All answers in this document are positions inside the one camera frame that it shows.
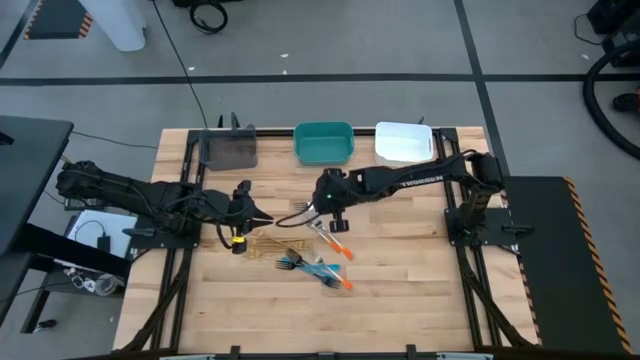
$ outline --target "white cylinder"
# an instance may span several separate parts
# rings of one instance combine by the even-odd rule
[[[147,24],[134,0],[79,0],[120,51],[144,47]]]

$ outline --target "teal bowl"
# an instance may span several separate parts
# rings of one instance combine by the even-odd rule
[[[293,131],[293,148],[302,165],[343,165],[353,154],[353,128],[346,122],[303,123]]]

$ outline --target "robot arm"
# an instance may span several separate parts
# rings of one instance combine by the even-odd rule
[[[147,183],[100,170],[93,162],[65,164],[56,188],[70,199],[98,198],[113,206],[150,218],[160,230],[176,236],[188,234],[197,222],[229,226],[234,236],[248,234],[273,219],[258,209],[249,195],[251,182],[242,181],[230,199],[217,190],[200,190],[180,182]],[[227,245],[244,252],[246,243]]]
[[[466,168],[471,164],[472,173]],[[350,171],[348,176],[340,169],[325,169],[316,182],[313,208],[318,214],[332,214],[332,232],[348,231],[347,220],[342,219],[345,208],[365,202],[378,201],[400,189],[457,181],[470,190],[470,199],[461,206],[460,224],[464,228],[481,225],[483,212],[491,195],[503,188],[498,161],[490,154],[466,151],[442,160],[392,169],[374,166]]]

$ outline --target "white plastic container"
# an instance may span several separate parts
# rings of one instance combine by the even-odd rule
[[[433,135],[427,125],[379,122],[375,136],[376,163],[406,166],[431,160]]]
[[[133,0],[80,0],[113,45],[123,52],[144,47],[147,23]]]

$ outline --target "wooden tabletop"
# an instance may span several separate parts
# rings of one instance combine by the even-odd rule
[[[457,130],[462,151],[488,151],[481,127]],[[163,131],[152,181],[179,180],[187,132]],[[357,136],[355,145],[343,168],[375,165],[373,137]],[[294,212],[293,203],[310,200],[322,169],[299,165],[291,138],[260,137],[256,168],[207,170],[204,188],[231,194],[241,180],[251,180],[257,206],[280,218]],[[459,197],[458,186],[454,188]],[[499,198],[492,204],[499,206]],[[243,353],[403,352],[406,344],[416,344],[418,351],[472,350],[445,207],[443,185],[432,184],[348,208],[344,215],[351,230],[337,236],[353,251],[353,261],[334,253],[305,227],[262,228],[276,239],[313,239],[327,263],[342,265],[354,284],[352,291],[327,289],[297,270],[275,269],[274,260],[282,255],[233,255],[219,243],[213,226],[204,226],[191,265],[180,352],[228,353],[232,345],[240,345]],[[515,256],[497,248],[484,253],[494,300],[520,333],[536,343]],[[129,342],[155,307],[165,255],[166,250],[153,250],[134,264],[114,348]],[[488,344],[484,311],[477,306]],[[163,346],[168,345],[172,308],[167,315]]]

